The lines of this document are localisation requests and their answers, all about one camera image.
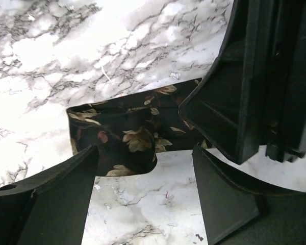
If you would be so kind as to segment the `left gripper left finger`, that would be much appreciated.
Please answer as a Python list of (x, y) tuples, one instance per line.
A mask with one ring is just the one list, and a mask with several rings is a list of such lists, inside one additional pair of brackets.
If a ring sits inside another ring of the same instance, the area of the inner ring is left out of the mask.
[(70, 159), (0, 188), (0, 244), (81, 244), (99, 153)]

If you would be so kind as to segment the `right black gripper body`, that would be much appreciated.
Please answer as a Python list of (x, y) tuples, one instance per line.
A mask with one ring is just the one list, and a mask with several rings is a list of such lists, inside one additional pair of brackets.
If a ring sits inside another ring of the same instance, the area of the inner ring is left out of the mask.
[(306, 1), (257, 1), (259, 145), (278, 162), (306, 155)]

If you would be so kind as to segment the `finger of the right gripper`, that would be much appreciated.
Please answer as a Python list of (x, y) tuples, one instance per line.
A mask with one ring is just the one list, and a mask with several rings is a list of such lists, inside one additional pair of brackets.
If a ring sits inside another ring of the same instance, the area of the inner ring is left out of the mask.
[(179, 107), (236, 164), (257, 153), (262, 139), (272, 15), (272, 1), (234, 1), (218, 57)]

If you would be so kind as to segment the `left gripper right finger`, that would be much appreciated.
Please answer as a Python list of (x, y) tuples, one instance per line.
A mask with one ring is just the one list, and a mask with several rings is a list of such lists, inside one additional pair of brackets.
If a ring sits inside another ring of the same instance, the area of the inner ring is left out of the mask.
[(199, 145), (192, 157), (209, 244), (306, 245), (306, 192), (256, 179)]

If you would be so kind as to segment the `black floral necktie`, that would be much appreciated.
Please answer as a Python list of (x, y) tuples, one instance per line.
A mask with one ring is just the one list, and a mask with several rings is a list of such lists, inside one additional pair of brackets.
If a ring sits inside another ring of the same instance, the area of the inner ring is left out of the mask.
[(145, 174), (157, 165), (157, 154), (212, 144), (179, 115), (179, 105), (199, 80), (70, 107), (66, 113), (72, 151), (98, 148), (96, 175)]

